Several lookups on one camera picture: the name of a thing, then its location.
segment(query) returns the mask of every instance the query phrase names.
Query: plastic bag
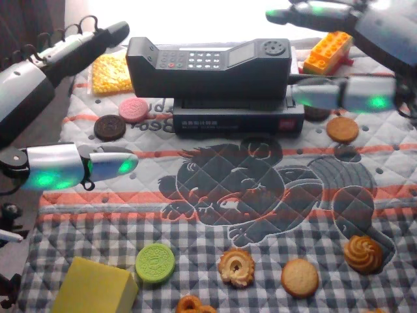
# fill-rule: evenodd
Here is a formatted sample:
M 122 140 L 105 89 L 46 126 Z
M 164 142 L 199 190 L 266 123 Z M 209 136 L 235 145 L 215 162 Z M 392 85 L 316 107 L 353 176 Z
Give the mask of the plastic bag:
M 133 92 L 126 50 L 101 55 L 91 68 L 91 91 L 95 95 Z

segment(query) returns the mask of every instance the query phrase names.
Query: phone keypad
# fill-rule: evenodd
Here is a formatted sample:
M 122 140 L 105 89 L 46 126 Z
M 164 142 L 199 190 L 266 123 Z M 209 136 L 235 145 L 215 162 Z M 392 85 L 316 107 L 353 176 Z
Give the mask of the phone keypad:
M 220 52 L 166 51 L 161 53 L 158 67 L 164 69 L 218 70 L 221 56 Z

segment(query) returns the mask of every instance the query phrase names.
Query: cartoon bear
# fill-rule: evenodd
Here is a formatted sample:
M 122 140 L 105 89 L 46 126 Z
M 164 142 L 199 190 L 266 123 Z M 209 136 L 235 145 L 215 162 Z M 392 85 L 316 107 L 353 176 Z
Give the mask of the cartoon bear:
M 315 208 L 333 209 L 335 225 L 350 239 L 368 235 L 380 243 L 384 265 L 394 244 L 371 225 L 376 183 L 353 147 L 340 145 L 334 155 L 307 166 L 274 168 L 282 160 L 279 143 L 253 138 L 183 151 L 177 176 L 160 179 L 160 191 L 173 200 L 162 217 L 181 216 L 211 226 L 228 226 L 235 246 L 261 242 L 298 226 Z

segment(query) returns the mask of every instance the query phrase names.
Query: quilted mat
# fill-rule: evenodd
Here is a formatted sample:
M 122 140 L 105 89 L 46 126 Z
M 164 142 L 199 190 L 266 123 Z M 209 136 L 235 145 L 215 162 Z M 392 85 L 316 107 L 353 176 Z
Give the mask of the quilted mat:
M 386 69 L 353 50 L 348 72 Z M 308 51 L 297 51 L 303 60 Z M 94 122 L 117 114 L 132 94 L 97 98 L 76 77 L 61 140 L 102 145 Z M 396 112 L 342 115 L 360 126 L 350 145 L 333 142 L 328 120 L 305 122 L 297 138 L 228 135 L 181 138 L 173 133 L 172 99 L 147 99 L 149 119 L 130 125 L 112 145 L 133 150 L 134 173 L 47 192 L 31 238 L 18 310 L 48 312 L 74 256 L 134 271 L 147 244 L 168 245 L 173 275 L 159 285 L 136 277 L 133 312 L 174 312 L 185 295 L 218 312 L 417 312 L 417 131 Z M 343 246 L 368 235 L 383 250 L 374 275 L 353 271 Z M 217 271 L 231 247 L 255 260 L 255 279 L 238 290 Z M 319 289 L 294 299 L 281 285 L 283 266 L 304 258 Z

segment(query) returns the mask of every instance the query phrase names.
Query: orange toy brick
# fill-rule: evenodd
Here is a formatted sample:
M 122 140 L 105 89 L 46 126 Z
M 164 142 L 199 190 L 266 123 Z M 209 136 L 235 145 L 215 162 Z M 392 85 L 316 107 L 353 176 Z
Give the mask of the orange toy brick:
M 304 62 L 303 73 L 330 75 L 348 56 L 352 45 L 353 38 L 347 33 L 337 31 L 328 34 L 311 50 Z

